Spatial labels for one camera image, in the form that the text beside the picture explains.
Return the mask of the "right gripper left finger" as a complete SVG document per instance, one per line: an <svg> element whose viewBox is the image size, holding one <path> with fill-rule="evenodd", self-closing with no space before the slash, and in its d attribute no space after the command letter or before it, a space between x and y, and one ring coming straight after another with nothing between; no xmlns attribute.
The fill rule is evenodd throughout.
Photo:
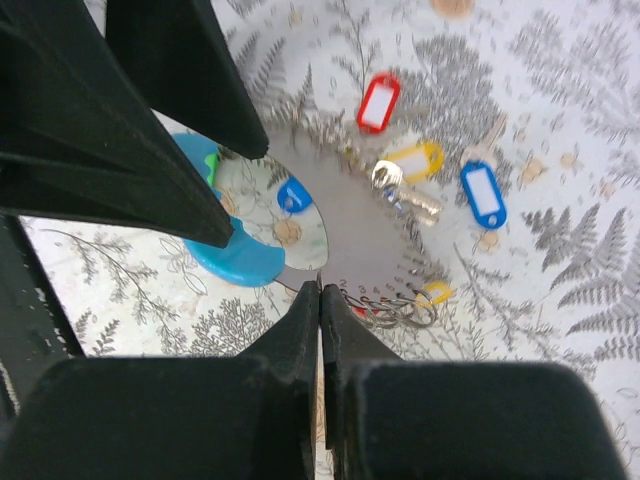
<svg viewBox="0 0 640 480"><path fill-rule="evenodd" d="M3 450L5 479L310 479L320 289L233 357L54 365Z"/></svg>

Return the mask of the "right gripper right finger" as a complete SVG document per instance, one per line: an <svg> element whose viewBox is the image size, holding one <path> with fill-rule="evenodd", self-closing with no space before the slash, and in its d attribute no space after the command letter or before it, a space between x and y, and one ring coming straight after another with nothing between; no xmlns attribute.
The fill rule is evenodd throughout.
<svg viewBox="0 0 640 480"><path fill-rule="evenodd" d="M334 285L320 297L338 479L622 479L589 388L541 362L406 361Z"/></svg>

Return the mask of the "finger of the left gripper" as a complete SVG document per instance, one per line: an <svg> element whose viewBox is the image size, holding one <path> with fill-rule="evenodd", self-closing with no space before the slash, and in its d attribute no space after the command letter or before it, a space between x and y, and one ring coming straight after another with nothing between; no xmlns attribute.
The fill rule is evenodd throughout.
<svg viewBox="0 0 640 480"><path fill-rule="evenodd" d="M233 232L81 1L1 5L1 210L218 247Z"/></svg>
<svg viewBox="0 0 640 480"><path fill-rule="evenodd" d="M269 140L209 1L109 1L106 41L148 105L247 159Z"/></svg>

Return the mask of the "metal key organizer disc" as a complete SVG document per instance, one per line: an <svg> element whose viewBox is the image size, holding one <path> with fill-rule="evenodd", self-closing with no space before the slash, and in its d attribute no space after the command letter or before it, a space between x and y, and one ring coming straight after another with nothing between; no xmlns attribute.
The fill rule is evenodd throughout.
<svg viewBox="0 0 640 480"><path fill-rule="evenodd" d="M425 310L437 321L437 306L423 308L416 296L440 274L421 240L419 221L400 213L372 187L371 174L341 171L338 157L304 131L277 125L268 131L267 158L286 168L311 195L327 239L327 260L319 268L296 269L281 247L255 240L238 218L224 247L188 240L187 250L208 272L234 285L261 287L278 282L294 289L315 277L339 287L349 305L410 321Z"/></svg>

